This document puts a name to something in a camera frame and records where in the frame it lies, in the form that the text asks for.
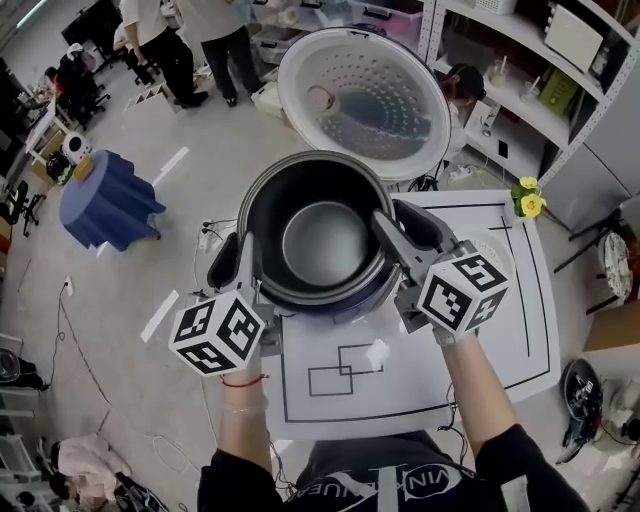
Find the black shirt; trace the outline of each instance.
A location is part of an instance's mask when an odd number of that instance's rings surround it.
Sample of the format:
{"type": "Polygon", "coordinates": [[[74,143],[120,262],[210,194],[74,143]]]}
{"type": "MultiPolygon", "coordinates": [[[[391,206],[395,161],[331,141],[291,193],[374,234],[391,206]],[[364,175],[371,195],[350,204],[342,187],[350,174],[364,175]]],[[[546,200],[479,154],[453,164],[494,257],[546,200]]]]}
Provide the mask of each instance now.
{"type": "Polygon", "coordinates": [[[317,443],[285,503],[267,471],[218,450],[202,469],[198,512],[502,511],[501,485],[522,475],[532,511],[589,510],[520,425],[482,446],[477,473],[413,435],[317,443]]]}

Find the bracelet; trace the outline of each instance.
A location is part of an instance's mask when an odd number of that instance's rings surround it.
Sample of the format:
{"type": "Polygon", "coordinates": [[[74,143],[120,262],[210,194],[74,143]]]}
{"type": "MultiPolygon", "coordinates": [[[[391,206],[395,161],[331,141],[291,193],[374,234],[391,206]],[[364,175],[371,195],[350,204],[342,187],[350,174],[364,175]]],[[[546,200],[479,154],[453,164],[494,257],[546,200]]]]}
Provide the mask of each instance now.
{"type": "Polygon", "coordinates": [[[258,378],[253,379],[251,382],[247,382],[246,384],[227,384],[224,379],[222,379],[222,384],[227,386],[228,388],[248,388],[249,386],[253,386],[254,384],[257,384],[258,382],[260,382],[262,379],[268,379],[269,376],[265,375],[264,373],[261,374],[258,378]]]}
{"type": "Polygon", "coordinates": [[[265,398],[260,405],[248,405],[245,407],[238,407],[232,404],[228,404],[223,402],[222,409],[224,412],[229,412],[231,414],[260,414],[267,410],[269,406],[269,401],[265,398]]]}

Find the white cube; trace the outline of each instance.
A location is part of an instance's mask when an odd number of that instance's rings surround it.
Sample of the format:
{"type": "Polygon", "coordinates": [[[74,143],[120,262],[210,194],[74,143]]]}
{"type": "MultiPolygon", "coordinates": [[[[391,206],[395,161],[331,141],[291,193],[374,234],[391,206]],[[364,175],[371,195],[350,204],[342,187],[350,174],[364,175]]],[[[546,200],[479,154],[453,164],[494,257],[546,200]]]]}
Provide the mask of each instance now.
{"type": "Polygon", "coordinates": [[[203,377],[239,371],[246,368],[264,325],[234,290],[178,312],[169,348],[203,377]]]}
{"type": "Polygon", "coordinates": [[[429,269],[418,308],[456,338],[493,317],[510,281],[480,253],[429,269]]]}

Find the pot rim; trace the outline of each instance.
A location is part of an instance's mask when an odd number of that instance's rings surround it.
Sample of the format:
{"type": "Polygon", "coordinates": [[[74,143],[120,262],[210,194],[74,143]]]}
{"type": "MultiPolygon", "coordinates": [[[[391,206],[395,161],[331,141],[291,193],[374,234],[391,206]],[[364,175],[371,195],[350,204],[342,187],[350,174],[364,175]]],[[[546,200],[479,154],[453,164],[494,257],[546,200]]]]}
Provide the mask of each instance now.
{"type": "MultiPolygon", "coordinates": [[[[290,155],[274,163],[249,187],[249,190],[247,190],[247,193],[242,200],[242,204],[240,205],[240,212],[238,213],[238,236],[240,238],[242,238],[247,231],[247,222],[251,205],[260,190],[262,190],[262,187],[264,187],[264,185],[278,172],[285,170],[293,164],[309,160],[329,160],[340,164],[346,164],[354,171],[360,173],[360,175],[362,175],[375,190],[376,195],[380,199],[382,211],[392,219],[395,219],[395,211],[391,196],[387,193],[385,186],[382,184],[378,176],[367,165],[351,156],[343,153],[337,153],[335,151],[303,151],[301,153],[290,155]]],[[[331,304],[350,297],[354,293],[365,288],[382,270],[385,261],[386,257],[382,248],[379,248],[373,260],[356,277],[336,288],[324,292],[296,292],[279,285],[266,274],[263,275],[262,286],[265,287],[271,295],[293,304],[300,304],[303,306],[331,304]]]]}

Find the black sleeve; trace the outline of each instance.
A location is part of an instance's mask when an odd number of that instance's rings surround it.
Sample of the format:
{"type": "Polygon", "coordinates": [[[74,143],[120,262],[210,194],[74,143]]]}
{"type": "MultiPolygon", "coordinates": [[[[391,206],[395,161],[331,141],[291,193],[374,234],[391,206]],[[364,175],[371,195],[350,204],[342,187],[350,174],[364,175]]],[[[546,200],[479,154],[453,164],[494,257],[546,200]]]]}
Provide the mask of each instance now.
{"type": "Polygon", "coordinates": [[[281,508],[273,478],[257,464],[217,450],[211,465],[202,468],[198,512],[281,508]]]}
{"type": "Polygon", "coordinates": [[[538,445],[514,425],[487,441],[476,458],[476,471],[498,485],[527,475],[527,494],[532,511],[585,511],[589,508],[578,493],[549,463],[538,445]]]}

